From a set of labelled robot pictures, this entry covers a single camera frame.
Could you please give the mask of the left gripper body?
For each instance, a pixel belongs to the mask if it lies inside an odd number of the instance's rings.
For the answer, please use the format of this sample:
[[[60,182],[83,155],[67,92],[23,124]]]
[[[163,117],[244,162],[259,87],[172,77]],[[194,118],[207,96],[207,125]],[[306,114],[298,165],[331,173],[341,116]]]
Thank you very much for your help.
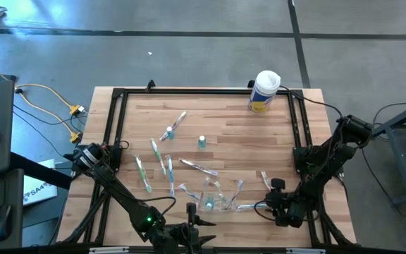
[[[171,243],[167,245],[167,254],[181,254],[179,245],[186,248],[186,254],[197,254],[198,229],[197,206],[193,202],[186,204],[187,222],[174,224],[169,231]]]

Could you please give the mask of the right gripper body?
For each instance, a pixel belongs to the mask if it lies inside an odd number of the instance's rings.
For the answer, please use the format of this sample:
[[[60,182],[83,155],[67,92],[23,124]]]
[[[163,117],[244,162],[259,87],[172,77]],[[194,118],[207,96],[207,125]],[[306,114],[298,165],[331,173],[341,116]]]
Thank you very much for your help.
[[[285,181],[273,178],[271,180],[271,197],[275,197],[276,205],[274,209],[276,226],[301,227],[305,216],[305,206],[301,201],[298,192],[285,192]]]

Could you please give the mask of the clear acrylic organizer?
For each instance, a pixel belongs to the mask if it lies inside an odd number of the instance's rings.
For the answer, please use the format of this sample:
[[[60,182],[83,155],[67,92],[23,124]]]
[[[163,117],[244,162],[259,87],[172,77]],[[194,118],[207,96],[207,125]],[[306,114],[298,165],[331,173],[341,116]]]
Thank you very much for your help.
[[[214,209],[213,209],[213,210],[210,210],[210,211],[206,211],[205,209],[203,209],[203,210],[199,209],[199,200],[198,200],[197,203],[196,203],[197,209],[198,209],[199,211],[202,211],[202,212],[210,212],[210,213],[215,213],[215,212],[227,212],[227,211],[230,209],[230,208],[229,208],[229,209],[226,209],[227,204],[230,202],[230,198],[228,197],[227,194],[224,193],[224,195],[225,195],[225,197],[226,197],[226,201],[225,201],[225,203],[222,205],[222,204],[221,204],[221,201],[220,201],[220,199],[219,199],[219,197],[218,197],[218,193],[217,193],[216,187],[213,185],[213,183],[209,183],[209,187],[208,187],[206,199],[208,199],[208,198],[214,199],[214,201],[215,201],[215,203],[214,203]]]

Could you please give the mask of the purple white toothbrush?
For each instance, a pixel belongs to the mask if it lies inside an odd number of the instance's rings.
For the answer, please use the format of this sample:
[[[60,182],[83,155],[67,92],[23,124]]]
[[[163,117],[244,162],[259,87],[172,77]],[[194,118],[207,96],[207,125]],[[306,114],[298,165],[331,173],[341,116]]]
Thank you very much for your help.
[[[179,126],[179,124],[183,121],[183,119],[186,117],[187,112],[184,111],[181,113],[181,115],[178,117],[178,119],[175,121],[175,123],[173,123],[171,125],[171,127],[173,128],[173,130],[175,131],[175,129]],[[167,132],[165,131],[165,133],[160,137],[160,141],[165,141],[167,139]]]
[[[233,196],[230,199],[230,202],[227,204],[226,209],[231,208],[234,200],[237,198],[238,194],[241,192],[242,190],[242,186],[243,186],[243,181],[242,180],[238,180],[237,182],[237,189],[236,192],[234,192]]]
[[[185,164],[185,165],[187,165],[189,167],[192,167],[194,169],[197,169],[197,170],[199,170],[199,171],[201,171],[201,172],[203,172],[205,174],[208,174],[208,175],[211,175],[211,176],[218,176],[219,175],[219,173],[217,171],[214,171],[214,170],[212,170],[212,169],[210,169],[208,167],[204,167],[202,165],[195,164],[193,162],[190,162],[190,161],[182,159],[182,158],[180,158],[179,161],[182,162],[183,164]]]

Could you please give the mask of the green white toothbrush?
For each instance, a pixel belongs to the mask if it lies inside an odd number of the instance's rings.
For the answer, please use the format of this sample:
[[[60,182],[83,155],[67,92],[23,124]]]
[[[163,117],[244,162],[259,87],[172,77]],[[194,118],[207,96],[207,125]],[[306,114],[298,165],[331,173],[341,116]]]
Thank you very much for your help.
[[[152,145],[152,149],[154,151],[154,154],[156,155],[156,158],[158,159],[158,161],[160,163],[162,174],[165,176],[166,175],[166,167],[165,167],[164,161],[162,159],[161,153],[159,151],[159,148],[158,148],[158,146],[155,143],[153,138],[150,139],[150,143]]]
[[[142,181],[143,181],[143,183],[145,185],[145,188],[146,188],[148,193],[151,193],[152,192],[152,187],[151,187],[151,184],[150,184],[149,179],[147,177],[146,171],[144,170],[144,167],[142,165],[142,160],[141,160],[139,155],[135,155],[135,161],[136,161],[137,167],[139,169],[141,179],[142,179]]]

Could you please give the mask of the white label strip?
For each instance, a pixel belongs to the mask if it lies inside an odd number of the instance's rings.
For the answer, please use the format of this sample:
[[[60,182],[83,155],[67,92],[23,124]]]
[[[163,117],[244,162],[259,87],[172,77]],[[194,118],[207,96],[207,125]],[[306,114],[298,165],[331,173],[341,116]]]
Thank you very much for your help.
[[[90,248],[88,254],[126,254],[129,251],[128,246],[98,247]]]
[[[317,248],[286,248],[286,254],[326,254],[325,249]]]

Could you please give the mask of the white lidded wipes canister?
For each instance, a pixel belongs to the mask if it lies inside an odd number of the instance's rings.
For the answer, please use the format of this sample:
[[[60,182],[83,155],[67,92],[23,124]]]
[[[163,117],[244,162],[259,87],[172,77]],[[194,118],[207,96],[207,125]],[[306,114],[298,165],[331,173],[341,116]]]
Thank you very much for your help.
[[[257,113],[269,110],[271,101],[281,86],[281,77],[273,71],[262,71],[253,82],[249,108]]]

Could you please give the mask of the white printed box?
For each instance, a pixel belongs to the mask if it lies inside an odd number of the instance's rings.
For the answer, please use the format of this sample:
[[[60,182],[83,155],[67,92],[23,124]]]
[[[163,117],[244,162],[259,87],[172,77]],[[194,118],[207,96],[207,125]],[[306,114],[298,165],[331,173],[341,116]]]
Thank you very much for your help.
[[[57,187],[31,176],[23,178],[23,205],[28,206],[58,195]]]

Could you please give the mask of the black diagonal bar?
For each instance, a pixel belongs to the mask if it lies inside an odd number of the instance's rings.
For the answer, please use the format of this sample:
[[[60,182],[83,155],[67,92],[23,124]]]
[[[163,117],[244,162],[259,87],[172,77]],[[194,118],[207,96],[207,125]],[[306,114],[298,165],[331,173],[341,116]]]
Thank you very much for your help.
[[[14,152],[12,152],[10,156],[9,169],[22,169],[26,176],[30,176],[66,190],[70,188],[70,183],[72,181],[70,176],[63,174],[60,171],[47,168]]]

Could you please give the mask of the dark computer desk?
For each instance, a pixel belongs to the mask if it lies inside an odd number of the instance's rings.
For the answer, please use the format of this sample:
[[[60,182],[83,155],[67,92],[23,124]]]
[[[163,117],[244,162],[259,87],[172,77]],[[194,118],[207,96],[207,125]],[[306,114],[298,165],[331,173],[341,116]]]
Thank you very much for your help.
[[[19,248],[23,227],[23,173],[21,170],[0,174],[0,205],[12,206],[12,228],[10,236],[0,241],[0,249]]]

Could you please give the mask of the black computer mouse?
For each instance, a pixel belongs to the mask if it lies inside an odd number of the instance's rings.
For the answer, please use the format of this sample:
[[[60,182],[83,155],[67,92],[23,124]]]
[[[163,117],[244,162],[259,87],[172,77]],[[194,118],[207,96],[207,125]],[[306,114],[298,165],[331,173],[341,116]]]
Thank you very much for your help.
[[[12,206],[0,205],[0,241],[6,240],[11,234]]]

